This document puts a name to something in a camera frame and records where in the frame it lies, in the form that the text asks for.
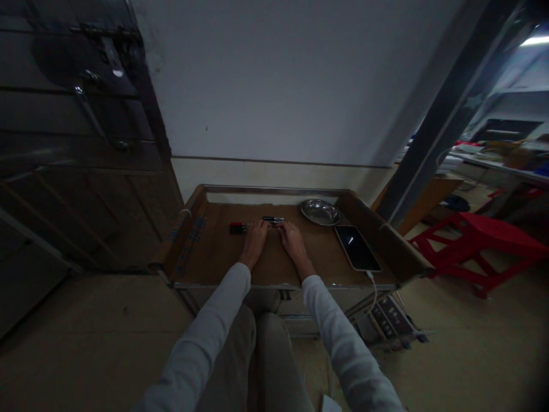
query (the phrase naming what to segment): metal bowl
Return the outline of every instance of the metal bowl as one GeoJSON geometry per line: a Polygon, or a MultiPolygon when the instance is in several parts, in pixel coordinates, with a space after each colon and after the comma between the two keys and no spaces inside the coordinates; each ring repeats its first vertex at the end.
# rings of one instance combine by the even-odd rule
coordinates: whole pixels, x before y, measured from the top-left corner
{"type": "Polygon", "coordinates": [[[322,226],[334,226],[341,218],[334,206],[318,199],[305,200],[301,203],[301,213],[311,222],[322,226]]]}

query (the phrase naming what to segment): white sleeve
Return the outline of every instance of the white sleeve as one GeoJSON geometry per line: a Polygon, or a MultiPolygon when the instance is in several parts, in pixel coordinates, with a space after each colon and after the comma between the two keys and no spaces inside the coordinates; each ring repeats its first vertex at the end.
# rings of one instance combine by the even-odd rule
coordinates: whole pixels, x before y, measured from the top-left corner
{"type": "Polygon", "coordinates": [[[395,388],[319,276],[303,281],[303,295],[351,410],[403,411],[395,388]]]}
{"type": "Polygon", "coordinates": [[[250,270],[236,263],[177,341],[157,384],[134,411],[192,411],[213,371],[234,317],[250,290],[250,270]]]}

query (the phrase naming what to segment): phone screen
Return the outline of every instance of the phone screen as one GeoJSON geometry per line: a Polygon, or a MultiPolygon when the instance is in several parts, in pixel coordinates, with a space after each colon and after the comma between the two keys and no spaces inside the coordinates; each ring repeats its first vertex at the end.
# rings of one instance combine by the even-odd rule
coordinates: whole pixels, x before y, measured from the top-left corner
{"type": "Polygon", "coordinates": [[[358,271],[381,271],[379,262],[356,227],[335,226],[335,229],[353,268],[358,271]]]}

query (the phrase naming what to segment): gray pillar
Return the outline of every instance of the gray pillar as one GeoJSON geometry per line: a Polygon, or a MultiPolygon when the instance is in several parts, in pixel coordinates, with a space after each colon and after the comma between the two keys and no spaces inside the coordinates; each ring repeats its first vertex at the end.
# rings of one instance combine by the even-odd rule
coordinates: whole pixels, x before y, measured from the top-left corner
{"type": "Polygon", "coordinates": [[[376,212],[394,227],[404,220],[442,159],[490,92],[533,24],[518,19],[522,0],[490,0],[389,183],[376,212]]]}

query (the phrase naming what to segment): charging cable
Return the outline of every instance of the charging cable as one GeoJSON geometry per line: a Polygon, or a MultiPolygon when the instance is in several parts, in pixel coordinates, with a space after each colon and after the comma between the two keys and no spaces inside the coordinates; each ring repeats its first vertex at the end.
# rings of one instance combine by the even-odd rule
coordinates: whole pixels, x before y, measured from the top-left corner
{"type": "Polygon", "coordinates": [[[372,305],[370,306],[370,309],[368,309],[368,312],[366,312],[365,314],[365,316],[368,316],[377,302],[377,286],[376,286],[376,281],[373,279],[372,272],[366,271],[366,274],[368,275],[368,277],[370,278],[373,284],[373,302],[372,302],[372,305]]]}

